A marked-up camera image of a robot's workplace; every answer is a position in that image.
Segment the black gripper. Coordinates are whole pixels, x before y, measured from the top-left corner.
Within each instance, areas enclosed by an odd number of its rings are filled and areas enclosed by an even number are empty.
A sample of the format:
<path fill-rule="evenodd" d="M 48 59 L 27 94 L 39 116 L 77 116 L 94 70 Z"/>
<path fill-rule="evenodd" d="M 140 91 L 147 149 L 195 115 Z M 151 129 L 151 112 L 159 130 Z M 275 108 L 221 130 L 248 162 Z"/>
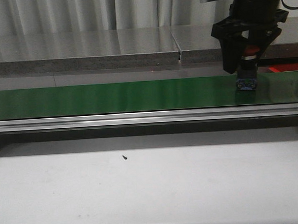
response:
<path fill-rule="evenodd" d="M 259 60 L 268 46 L 281 34 L 288 11 L 279 9 L 281 0 L 233 0 L 229 16 L 213 24 L 212 37 L 221 45 L 223 70 L 235 73 L 245 45 L 259 47 Z"/>

